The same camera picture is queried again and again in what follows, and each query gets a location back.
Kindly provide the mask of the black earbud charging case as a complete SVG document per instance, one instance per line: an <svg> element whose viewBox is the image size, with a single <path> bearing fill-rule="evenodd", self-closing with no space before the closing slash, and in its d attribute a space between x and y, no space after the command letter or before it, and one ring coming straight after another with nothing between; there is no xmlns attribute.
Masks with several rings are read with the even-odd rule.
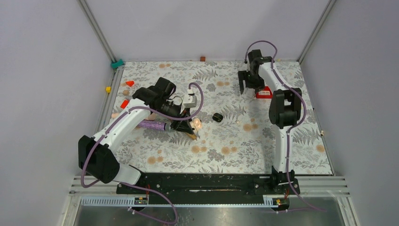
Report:
<svg viewBox="0 0 399 226"><path fill-rule="evenodd" d="M214 113L213 116L212 116L212 119L213 119L215 122L220 123L220 122L222 122L222 120L223 120L223 116L222 116L221 114L219 114L219 113Z"/></svg>

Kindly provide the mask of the cream earbud charging case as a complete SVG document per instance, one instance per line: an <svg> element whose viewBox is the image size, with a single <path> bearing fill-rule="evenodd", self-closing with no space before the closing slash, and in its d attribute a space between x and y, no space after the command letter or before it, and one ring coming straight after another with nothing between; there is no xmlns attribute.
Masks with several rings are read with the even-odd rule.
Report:
<svg viewBox="0 0 399 226"><path fill-rule="evenodd" d="M195 118L195 119L192 120L192 126L193 126L196 130L202 129L202 127L203 127L203 126L202 126L201 120L198 119L198 118Z"/></svg>

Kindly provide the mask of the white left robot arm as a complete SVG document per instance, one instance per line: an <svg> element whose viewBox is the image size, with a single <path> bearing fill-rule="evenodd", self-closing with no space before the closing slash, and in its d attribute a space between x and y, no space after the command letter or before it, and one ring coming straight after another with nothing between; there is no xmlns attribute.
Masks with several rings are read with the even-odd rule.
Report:
<svg viewBox="0 0 399 226"><path fill-rule="evenodd" d="M102 130L93 136L82 136L78 141L78 163L82 170L80 182L89 174L97 182L107 184L112 181L128 183L132 192L139 194L145 190L146 181L142 172L131 166L119 163L114 153L126 139L129 132L143 120L155 113L172 121L171 128L193 134L193 117L204 102L201 87L191 82L180 104L175 104L172 95L176 85L165 78L159 78L155 85L139 88L122 112Z"/></svg>

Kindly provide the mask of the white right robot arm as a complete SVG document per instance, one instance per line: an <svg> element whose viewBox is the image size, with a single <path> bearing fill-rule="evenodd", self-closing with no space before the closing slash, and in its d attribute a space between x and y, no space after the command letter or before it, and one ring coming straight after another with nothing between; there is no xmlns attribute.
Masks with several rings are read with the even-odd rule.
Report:
<svg viewBox="0 0 399 226"><path fill-rule="evenodd" d="M302 91L292 88L282 78L274 66L271 56L263 56L259 49L248 51L244 62L247 69L238 71L239 89L246 88L256 93L268 87L271 91L269 120L277 132L275 157L267 186L276 194L281 194L294 182L295 172L290 168L292 148L291 131L303 122Z"/></svg>

